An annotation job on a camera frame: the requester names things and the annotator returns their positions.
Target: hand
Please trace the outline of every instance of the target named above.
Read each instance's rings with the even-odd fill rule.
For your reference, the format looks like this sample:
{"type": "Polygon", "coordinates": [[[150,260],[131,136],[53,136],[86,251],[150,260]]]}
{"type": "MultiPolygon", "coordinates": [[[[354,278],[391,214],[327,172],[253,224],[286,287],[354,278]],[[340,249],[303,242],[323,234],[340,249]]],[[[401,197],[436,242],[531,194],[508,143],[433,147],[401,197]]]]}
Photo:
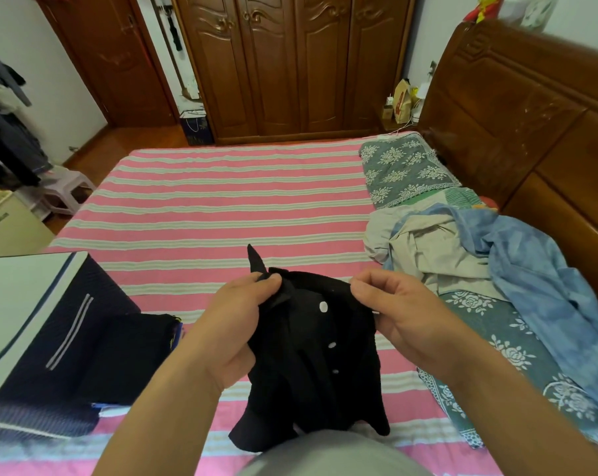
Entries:
{"type": "Polygon", "coordinates": [[[258,306],[281,286],[279,274],[257,282],[261,275],[253,272],[222,286],[182,341],[189,351],[186,357],[193,357],[195,364],[204,364],[220,392],[246,376],[255,365],[255,355],[247,342],[257,328],[258,306]]]}
{"type": "Polygon", "coordinates": [[[376,328],[398,352],[449,386],[460,383],[486,343],[418,279],[371,269],[356,275],[352,295],[379,311],[376,328]]]}

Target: paper bag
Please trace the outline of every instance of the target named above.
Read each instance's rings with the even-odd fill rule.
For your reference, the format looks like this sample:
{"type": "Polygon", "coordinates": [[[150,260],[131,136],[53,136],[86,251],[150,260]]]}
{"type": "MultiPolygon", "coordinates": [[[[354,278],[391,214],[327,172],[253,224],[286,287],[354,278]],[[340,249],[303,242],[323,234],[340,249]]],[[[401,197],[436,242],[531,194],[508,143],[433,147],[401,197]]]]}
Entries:
{"type": "Polygon", "coordinates": [[[405,80],[398,83],[394,92],[394,119],[397,124],[405,124],[411,119],[411,93],[405,80]]]}

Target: plastic stool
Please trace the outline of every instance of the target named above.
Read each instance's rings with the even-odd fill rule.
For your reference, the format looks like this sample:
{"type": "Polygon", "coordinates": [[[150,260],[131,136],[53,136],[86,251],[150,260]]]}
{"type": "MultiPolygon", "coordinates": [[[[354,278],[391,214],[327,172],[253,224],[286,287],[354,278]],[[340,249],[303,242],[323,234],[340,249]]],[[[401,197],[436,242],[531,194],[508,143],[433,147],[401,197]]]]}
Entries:
{"type": "Polygon", "coordinates": [[[96,191],[96,186],[85,175],[73,170],[53,170],[45,174],[41,179],[40,184],[43,190],[43,201],[47,207],[57,213],[74,215],[81,208],[81,203],[76,200],[72,192],[77,188],[88,188],[92,192],[96,191]],[[59,207],[56,200],[65,205],[59,207]]]}

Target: wooden wardrobe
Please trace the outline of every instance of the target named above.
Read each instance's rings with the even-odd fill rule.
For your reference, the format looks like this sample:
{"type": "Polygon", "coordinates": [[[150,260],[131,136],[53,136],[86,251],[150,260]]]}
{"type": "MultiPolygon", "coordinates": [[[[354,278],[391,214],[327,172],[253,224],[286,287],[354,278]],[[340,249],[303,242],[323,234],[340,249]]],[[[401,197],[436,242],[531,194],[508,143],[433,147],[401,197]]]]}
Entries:
{"type": "Polygon", "coordinates": [[[175,0],[218,143],[374,133],[414,0],[175,0]]]}

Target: white wall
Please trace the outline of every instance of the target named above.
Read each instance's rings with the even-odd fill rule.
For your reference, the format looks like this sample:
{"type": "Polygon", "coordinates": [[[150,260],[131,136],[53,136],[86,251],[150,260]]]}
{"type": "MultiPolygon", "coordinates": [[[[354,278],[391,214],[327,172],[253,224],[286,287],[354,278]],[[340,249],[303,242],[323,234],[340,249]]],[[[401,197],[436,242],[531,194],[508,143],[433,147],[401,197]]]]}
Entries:
{"type": "MultiPolygon", "coordinates": [[[[183,113],[185,111],[201,110],[201,113],[203,114],[204,107],[202,103],[192,102],[191,100],[187,99],[182,95],[182,87],[180,86],[180,81],[178,80],[176,69],[173,65],[173,61],[171,60],[171,56],[169,55],[169,50],[171,50],[175,58],[176,64],[178,66],[178,70],[180,71],[180,75],[182,76],[184,85],[188,89],[191,98],[200,98],[199,89],[197,87],[197,81],[195,80],[195,73],[193,72],[191,61],[189,60],[187,48],[184,45],[184,37],[182,35],[182,31],[180,30],[180,26],[178,25],[176,15],[173,14],[172,18],[173,23],[176,26],[176,30],[180,34],[180,39],[182,40],[183,50],[180,52],[176,50],[175,45],[173,44],[173,39],[171,38],[171,32],[169,31],[167,17],[164,15],[164,13],[160,13],[160,21],[163,23],[164,30],[167,33],[167,40],[169,46],[167,46],[167,42],[165,42],[164,36],[162,35],[162,31],[160,30],[160,24],[158,18],[155,15],[155,11],[153,10],[151,0],[137,1],[138,5],[140,6],[140,10],[143,14],[143,18],[145,19],[145,24],[147,25],[147,30],[149,31],[149,35],[151,36],[153,46],[155,47],[155,51],[158,54],[158,58],[160,59],[160,65],[162,66],[164,75],[167,78],[169,88],[171,89],[173,98],[176,101],[176,105],[178,105],[178,111],[180,113],[183,113]]],[[[155,0],[155,2],[158,6],[167,2],[171,3],[170,0],[155,0]]]]}
{"type": "Polygon", "coordinates": [[[430,63],[440,61],[456,26],[477,5],[478,0],[417,0],[404,70],[412,85],[427,81],[430,63]]]}
{"type": "Polygon", "coordinates": [[[598,0],[559,0],[543,32],[598,49],[598,0]]]}
{"type": "Polygon", "coordinates": [[[0,60],[26,80],[20,117],[60,164],[107,124],[34,0],[0,0],[0,60]]]}

